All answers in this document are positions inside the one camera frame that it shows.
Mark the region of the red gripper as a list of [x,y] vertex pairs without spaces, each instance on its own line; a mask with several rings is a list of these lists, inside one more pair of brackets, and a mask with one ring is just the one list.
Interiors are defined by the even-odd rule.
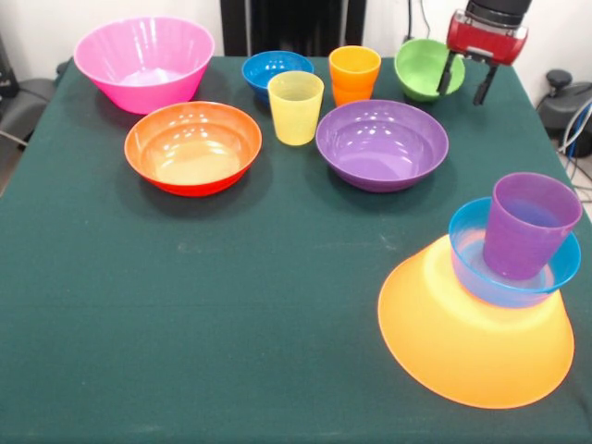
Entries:
[[[522,52],[527,37],[528,29],[525,26],[499,27],[457,9],[450,20],[447,36],[450,51],[438,83],[438,94],[448,93],[452,65],[457,54],[485,58],[494,64],[510,66]],[[497,70],[497,65],[489,65],[485,79],[475,92],[473,105],[484,103]]]

